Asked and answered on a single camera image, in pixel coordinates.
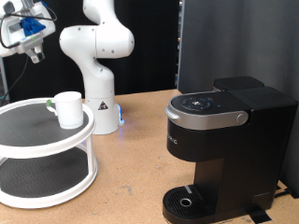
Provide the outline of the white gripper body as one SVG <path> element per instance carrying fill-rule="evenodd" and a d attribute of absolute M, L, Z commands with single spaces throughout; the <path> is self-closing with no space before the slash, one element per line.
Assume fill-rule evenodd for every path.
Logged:
<path fill-rule="evenodd" d="M 43 40 L 55 32 L 55 22 L 56 14 L 42 0 L 0 0 L 0 56 L 43 52 Z"/>

